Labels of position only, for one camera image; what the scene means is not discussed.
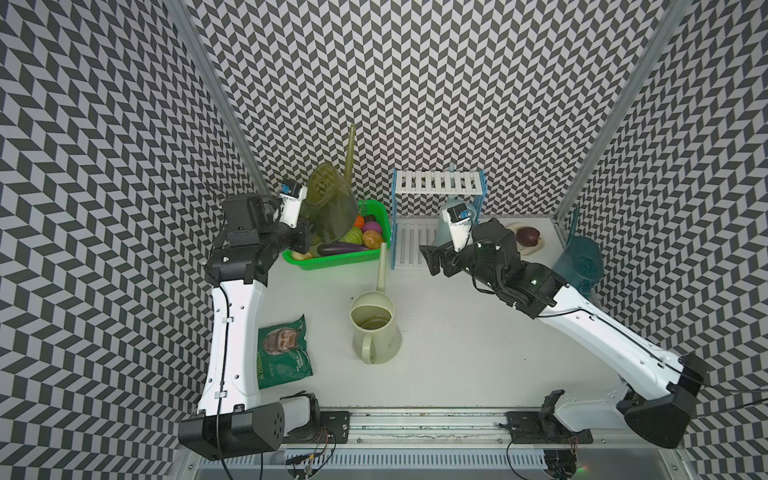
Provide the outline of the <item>olive green watering can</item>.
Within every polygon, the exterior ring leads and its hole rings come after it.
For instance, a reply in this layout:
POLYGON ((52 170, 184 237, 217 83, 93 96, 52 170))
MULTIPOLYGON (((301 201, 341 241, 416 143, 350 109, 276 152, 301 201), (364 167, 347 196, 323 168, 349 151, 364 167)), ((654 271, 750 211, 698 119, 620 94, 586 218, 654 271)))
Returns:
POLYGON ((343 171, 327 161, 318 165, 309 177, 300 216, 310 223, 320 243, 333 243, 343 237, 358 215, 352 187, 355 145, 356 127, 351 124, 343 171))

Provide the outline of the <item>teal watering can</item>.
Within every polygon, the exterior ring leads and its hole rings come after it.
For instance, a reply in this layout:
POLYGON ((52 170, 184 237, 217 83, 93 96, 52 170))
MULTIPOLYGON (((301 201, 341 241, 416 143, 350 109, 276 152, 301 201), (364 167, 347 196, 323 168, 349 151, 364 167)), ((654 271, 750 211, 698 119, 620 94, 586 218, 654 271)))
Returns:
POLYGON ((556 261, 553 270, 582 296, 590 299, 595 286, 604 274, 604 263, 598 243, 589 237, 577 234, 580 218, 581 210, 576 206, 572 213, 564 251, 556 261))

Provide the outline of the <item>light blue watering can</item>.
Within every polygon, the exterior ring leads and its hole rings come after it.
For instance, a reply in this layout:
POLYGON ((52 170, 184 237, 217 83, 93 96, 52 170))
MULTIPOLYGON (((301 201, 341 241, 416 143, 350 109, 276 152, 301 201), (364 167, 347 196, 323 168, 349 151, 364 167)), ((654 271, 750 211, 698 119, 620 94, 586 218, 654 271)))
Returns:
POLYGON ((438 226, 432 245, 439 247, 453 241, 452 232, 456 230, 453 224, 459 223, 468 228, 470 222, 475 223, 477 210, 471 202, 452 196, 439 209, 438 226))

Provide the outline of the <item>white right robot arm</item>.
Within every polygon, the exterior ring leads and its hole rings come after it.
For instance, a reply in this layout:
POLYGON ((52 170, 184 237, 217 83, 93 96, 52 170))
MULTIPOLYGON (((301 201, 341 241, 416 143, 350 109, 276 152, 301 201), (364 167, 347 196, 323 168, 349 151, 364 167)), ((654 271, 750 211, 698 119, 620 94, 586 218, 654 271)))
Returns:
POLYGON ((468 274, 477 291, 566 334, 622 381, 619 389, 552 391, 538 411, 542 436, 627 430, 656 447, 680 446, 709 372, 703 359, 652 344, 549 267, 522 259, 513 232, 497 219, 453 220, 449 231, 450 241, 419 248, 431 275, 468 274))

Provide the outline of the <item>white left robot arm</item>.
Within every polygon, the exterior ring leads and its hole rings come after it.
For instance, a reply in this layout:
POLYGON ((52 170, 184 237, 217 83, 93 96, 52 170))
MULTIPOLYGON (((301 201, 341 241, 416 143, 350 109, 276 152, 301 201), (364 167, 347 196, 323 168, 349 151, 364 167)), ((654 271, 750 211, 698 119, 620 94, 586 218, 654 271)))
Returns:
POLYGON ((319 428, 314 395, 264 403, 257 378, 269 270, 283 251, 309 249, 309 225, 300 217, 306 194, 284 184, 278 196, 234 195, 222 204, 224 223, 205 265, 213 287, 208 373, 195 414, 178 429, 179 442, 207 460, 276 451, 285 437, 319 428))

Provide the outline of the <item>blue and white wooden shelf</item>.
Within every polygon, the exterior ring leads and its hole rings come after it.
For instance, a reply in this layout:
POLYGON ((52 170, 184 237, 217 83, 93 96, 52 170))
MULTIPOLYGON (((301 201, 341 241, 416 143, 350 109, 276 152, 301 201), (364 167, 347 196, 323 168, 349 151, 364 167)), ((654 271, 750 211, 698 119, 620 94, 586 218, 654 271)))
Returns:
POLYGON ((488 185, 483 170, 458 171, 451 165, 447 171, 392 171, 390 180, 389 258, 391 268, 427 268, 419 252, 421 245, 438 238, 447 239, 441 225, 441 210, 448 203, 464 202, 473 218, 483 209, 488 185))

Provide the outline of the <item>cream watering can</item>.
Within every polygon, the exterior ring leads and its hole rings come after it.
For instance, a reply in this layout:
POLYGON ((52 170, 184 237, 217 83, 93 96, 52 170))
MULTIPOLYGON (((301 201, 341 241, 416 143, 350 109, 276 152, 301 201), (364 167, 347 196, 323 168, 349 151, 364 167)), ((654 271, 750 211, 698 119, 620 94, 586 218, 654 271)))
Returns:
POLYGON ((391 361, 402 346, 402 333, 396 323, 396 307, 387 294, 388 244, 382 243, 374 290, 357 296, 349 310, 354 329, 352 346, 367 365, 391 361))

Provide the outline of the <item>cream square plate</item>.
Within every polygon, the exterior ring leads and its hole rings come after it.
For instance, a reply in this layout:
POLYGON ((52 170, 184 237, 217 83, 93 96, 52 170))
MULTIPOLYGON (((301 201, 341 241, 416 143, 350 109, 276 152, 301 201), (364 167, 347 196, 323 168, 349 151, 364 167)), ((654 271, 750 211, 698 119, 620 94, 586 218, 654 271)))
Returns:
POLYGON ((506 226, 514 234, 517 250, 521 256, 529 256, 540 251, 545 240, 541 232, 527 224, 515 222, 506 226))

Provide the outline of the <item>dark red apple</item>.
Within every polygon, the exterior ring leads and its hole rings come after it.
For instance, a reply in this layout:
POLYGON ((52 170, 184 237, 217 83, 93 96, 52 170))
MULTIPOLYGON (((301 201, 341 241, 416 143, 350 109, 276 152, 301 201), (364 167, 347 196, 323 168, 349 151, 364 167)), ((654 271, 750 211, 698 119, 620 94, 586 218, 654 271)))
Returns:
POLYGON ((516 231, 517 242, 526 248, 533 248, 538 246, 540 238, 540 232, 536 228, 530 226, 520 227, 516 231))

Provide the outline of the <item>purple toy eggplant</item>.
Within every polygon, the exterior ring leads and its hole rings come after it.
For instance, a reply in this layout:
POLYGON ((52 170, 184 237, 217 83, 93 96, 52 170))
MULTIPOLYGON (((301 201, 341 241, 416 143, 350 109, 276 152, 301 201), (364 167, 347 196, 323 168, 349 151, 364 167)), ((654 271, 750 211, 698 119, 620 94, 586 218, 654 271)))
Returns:
POLYGON ((336 242, 321 244, 317 247, 317 253, 321 257, 344 255, 359 252, 368 252, 369 248, 364 245, 353 243, 336 242))

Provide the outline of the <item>green plastic basket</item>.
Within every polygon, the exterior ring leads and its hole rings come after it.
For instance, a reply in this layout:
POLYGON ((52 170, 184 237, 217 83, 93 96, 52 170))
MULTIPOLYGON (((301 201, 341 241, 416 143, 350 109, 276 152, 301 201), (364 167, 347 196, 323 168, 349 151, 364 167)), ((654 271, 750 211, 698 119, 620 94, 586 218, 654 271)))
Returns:
MULTIPOLYGON (((374 215, 376 217, 377 222, 382 226, 383 238, 385 241, 388 241, 391 237, 391 227, 386 206, 379 201, 368 199, 359 201, 358 207, 362 214, 374 215)), ((380 258, 380 251, 378 249, 366 249, 365 251, 360 252, 348 252, 307 260, 295 260, 292 257, 292 252, 290 250, 286 250, 282 253, 282 258, 290 265, 294 265, 302 270, 309 271, 368 261, 377 261, 380 258)))

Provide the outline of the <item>green snack bag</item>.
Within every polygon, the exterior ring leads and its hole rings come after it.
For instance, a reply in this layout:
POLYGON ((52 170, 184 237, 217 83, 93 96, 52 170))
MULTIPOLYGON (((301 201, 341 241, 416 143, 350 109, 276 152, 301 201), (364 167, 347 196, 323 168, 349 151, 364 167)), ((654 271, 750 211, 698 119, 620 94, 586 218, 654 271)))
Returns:
POLYGON ((302 380, 313 375, 305 317, 258 331, 257 379, 260 389, 302 380))

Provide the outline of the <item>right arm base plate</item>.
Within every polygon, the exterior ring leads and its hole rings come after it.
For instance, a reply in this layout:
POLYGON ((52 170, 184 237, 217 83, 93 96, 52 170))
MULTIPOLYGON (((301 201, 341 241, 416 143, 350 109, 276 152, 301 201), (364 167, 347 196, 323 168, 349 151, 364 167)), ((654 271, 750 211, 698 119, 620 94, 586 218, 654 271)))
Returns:
POLYGON ((508 411, 505 413, 507 428, 515 444, 533 445, 589 445, 594 438, 589 429, 571 431, 553 416, 540 418, 537 411, 508 411))

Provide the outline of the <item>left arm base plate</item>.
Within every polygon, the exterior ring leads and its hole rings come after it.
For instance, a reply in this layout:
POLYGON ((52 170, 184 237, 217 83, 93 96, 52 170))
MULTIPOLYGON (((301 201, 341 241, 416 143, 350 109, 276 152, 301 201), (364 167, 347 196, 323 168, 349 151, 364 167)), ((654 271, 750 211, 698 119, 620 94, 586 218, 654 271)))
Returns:
POLYGON ((290 432, 284 437, 284 444, 330 443, 344 445, 348 442, 351 426, 351 412, 343 410, 321 411, 319 418, 311 420, 304 427, 290 432))

